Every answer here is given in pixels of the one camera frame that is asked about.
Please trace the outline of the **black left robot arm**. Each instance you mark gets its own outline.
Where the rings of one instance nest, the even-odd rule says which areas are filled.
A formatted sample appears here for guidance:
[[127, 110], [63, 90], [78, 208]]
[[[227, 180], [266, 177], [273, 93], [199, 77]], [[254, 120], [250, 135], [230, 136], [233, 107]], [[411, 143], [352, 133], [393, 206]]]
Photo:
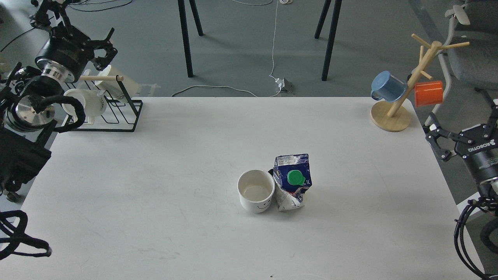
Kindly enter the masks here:
[[21, 63], [1, 81], [1, 193], [16, 195], [36, 177], [51, 158], [45, 145], [52, 133], [82, 126], [84, 107], [64, 95], [62, 85], [79, 80], [88, 62], [97, 70], [117, 55], [110, 42], [112, 28], [103, 40], [92, 40], [70, 23], [69, 0], [32, 1], [38, 7], [30, 16], [33, 28], [48, 32], [48, 41], [35, 58], [35, 67]]

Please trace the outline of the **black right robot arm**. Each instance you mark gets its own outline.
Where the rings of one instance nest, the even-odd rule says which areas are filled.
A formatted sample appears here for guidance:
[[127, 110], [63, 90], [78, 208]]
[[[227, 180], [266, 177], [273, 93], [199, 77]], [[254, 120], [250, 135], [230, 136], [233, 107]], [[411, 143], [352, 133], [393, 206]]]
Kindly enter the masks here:
[[469, 198], [456, 219], [453, 244], [461, 262], [481, 280], [496, 280], [497, 274], [485, 273], [473, 262], [464, 242], [464, 230], [473, 214], [491, 215], [479, 233], [482, 244], [494, 254], [497, 243], [497, 181], [498, 181], [498, 138], [497, 100], [488, 99], [491, 108], [486, 123], [477, 124], [457, 133], [443, 129], [436, 115], [429, 116], [425, 126], [426, 140], [440, 161], [449, 161], [454, 156], [461, 158], [477, 187], [477, 198]]

